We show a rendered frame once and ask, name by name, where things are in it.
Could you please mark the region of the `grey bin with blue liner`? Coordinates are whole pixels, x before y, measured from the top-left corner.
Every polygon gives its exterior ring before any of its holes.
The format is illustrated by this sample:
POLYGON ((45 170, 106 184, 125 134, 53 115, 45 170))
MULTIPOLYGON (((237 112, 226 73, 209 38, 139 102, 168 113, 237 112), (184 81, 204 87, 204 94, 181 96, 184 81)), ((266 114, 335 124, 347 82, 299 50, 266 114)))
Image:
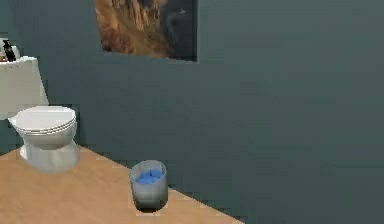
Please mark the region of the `grey bin with blue liner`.
POLYGON ((129 174, 132 198, 139 210, 160 210, 168 201, 167 168, 157 160, 134 165, 129 174))

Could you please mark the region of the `white toilet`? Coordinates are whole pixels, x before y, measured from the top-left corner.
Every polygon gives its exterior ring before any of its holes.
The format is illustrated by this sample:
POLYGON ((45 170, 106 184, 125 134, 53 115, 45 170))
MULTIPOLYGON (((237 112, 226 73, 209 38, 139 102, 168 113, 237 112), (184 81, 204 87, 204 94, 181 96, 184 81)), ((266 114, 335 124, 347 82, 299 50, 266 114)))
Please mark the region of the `white toilet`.
POLYGON ((20 155, 30 166, 60 173, 77 165, 76 112, 49 103, 37 58, 0 62, 0 120, 22 138, 20 155))

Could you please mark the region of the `black bottle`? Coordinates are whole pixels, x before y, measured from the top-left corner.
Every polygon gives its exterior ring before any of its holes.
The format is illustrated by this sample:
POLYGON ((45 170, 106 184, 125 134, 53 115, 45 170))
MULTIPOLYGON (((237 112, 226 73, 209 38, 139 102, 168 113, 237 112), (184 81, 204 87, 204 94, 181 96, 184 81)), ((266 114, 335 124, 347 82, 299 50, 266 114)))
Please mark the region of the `black bottle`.
POLYGON ((4 40, 3 43, 4 43, 3 48, 4 48, 4 51, 5 51, 7 60, 9 62, 15 61, 16 60, 16 56, 14 54, 12 46, 10 45, 10 42, 8 40, 4 40))

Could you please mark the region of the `brown framed wall picture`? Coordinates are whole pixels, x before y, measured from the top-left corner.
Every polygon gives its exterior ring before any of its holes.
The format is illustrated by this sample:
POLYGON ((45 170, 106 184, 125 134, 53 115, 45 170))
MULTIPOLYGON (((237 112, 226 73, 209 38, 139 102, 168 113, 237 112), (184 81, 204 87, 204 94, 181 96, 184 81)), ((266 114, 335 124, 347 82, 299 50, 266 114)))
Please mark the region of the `brown framed wall picture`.
POLYGON ((106 52, 198 60, 198 0, 94 0, 106 52))

